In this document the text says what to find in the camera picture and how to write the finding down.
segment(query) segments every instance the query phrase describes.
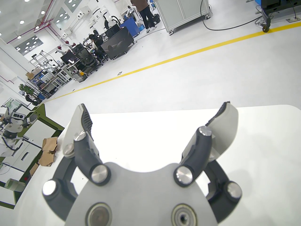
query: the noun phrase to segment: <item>black monitor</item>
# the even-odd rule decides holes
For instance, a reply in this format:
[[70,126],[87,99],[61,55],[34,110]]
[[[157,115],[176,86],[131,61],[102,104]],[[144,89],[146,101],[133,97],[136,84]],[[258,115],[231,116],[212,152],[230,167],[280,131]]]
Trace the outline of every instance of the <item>black monitor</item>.
[[71,51],[68,51],[65,55],[61,56],[61,60],[64,61],[65,64],[74,64],[76,56]]

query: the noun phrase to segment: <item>cardboard box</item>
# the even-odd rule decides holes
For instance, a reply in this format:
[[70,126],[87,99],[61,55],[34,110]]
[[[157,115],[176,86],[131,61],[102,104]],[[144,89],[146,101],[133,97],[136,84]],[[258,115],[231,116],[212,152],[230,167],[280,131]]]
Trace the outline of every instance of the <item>cardboard box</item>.
[[51,137],[43,140],[42,156],[39,159],[41,166],[51,166],[54,161],[55,151],[57,148],[57,137]]
[[39,167],[39,165],[37,163],[35,163],[34,166],[30,169],[29,173],[31,176],[33,176],[33,174],[36,172],[38,167]]
[[32,80],[33,77],[34,77],[34,74],[31,73],[31,72],[27,72],[27,73],[26,73],[26,76],[28,77],[29,80]]
[[34,69],[31,73],[35,76],[37,75],[39,72],[42,71],[42,68],[41,67],[37,67],[36,69]]

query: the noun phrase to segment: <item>caster wheel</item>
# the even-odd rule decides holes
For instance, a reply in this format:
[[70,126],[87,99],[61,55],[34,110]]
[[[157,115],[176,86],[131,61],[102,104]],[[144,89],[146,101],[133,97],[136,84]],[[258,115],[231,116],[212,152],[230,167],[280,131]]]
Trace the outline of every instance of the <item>caster wheel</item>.
[[270,28],[267,25],[263,25],[263,27],[262,27],[263,32],[268,32],[269,30],[270,30]]

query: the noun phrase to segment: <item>white floor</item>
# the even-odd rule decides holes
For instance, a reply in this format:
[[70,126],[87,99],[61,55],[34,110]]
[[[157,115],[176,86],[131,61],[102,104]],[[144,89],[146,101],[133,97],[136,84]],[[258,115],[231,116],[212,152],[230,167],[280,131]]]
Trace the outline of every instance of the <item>white floor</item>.
[[[208,27],[220,29],[250,21],[255,1],[209,0]],[[301,8],[296,8],[301,15]],[[288,25],[292,10],[275,13],[271,28]],[[163,29],[143,37],[127,55],[111,60],[82,83],[70,82],[52,98],[226,40],[260,32],[253,22],[226,31],[207,30],[199,21],[172,36]],[[301,27],[232,43],[46,102],[47,115],[65,126],[75,107],[90,113],[217,108],[290,104],[301,109]]]

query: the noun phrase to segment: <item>black pants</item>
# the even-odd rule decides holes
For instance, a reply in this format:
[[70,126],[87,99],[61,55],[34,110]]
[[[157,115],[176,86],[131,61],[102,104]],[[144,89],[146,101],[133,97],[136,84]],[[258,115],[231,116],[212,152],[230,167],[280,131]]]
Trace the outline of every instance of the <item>black pants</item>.
[[153,14],[151,13],[151,10],[150,10],[149,6],[147,6],[145,9],[141,10],[139,13],[140,13],[140,15],[141,15],[141,17],[143,19],[144,26],[145,26],[146,29],[149,28],[148,22],[147,22],[147,18],[150,21],[150,27],[154,27],[155,26],[154,20],[153,20]]

